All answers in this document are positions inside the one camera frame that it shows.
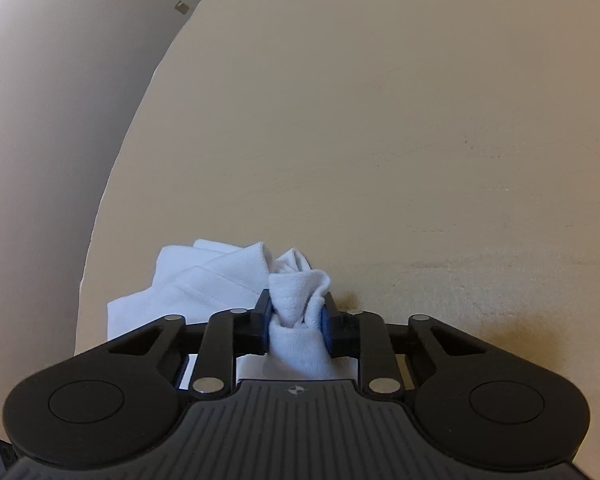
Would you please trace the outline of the white t-shirt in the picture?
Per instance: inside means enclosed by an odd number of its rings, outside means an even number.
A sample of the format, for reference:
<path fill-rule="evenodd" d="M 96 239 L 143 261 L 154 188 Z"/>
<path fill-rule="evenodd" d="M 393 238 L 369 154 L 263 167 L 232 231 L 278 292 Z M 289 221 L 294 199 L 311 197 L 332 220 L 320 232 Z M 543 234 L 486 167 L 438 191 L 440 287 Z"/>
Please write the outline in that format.
<path fill-rule="evenodd" d="M 239 379 L 356 377 L 355 360 L 331 358 L 321 332 L 329 275 L 313 269 L 294 248 L 275 258 L 261 242 L 238 247 L 196 240 L 190 247 L 163 247 L 148 289 L 108 304 L 107 338 L 169 314 L 179 314 L 194 324 L 208 322 L 216 312 L 251 309 L 265 289 L 273 303 L 270 350 L 265 356 L 239 358 Z"/>

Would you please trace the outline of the beige bed mat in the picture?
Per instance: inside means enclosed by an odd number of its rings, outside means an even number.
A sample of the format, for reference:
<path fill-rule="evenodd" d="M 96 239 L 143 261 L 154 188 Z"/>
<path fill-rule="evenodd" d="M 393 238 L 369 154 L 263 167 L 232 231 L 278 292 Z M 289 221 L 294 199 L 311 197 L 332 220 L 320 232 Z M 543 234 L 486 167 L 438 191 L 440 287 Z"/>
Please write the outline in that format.
<path fill-rule="evenodd" d="M 76 348 L 199 237 L 597 382 L 600 0 L 201 0 L 102 196 Z"/>

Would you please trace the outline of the wall power socket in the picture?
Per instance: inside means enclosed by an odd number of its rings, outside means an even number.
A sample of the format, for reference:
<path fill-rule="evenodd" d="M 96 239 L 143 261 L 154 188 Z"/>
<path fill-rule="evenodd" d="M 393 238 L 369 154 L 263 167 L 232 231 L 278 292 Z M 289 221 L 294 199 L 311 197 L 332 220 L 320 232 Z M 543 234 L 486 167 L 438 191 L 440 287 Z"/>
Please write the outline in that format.
<path fill-rule="evenodd" d="M 189 6 L 187 3 L 185 2 L 179 2 L 176 6 L 175 9 L 178 10 L 178 12 L 181 12 L 183 14 L 186 14 L 189 10 Z"/>

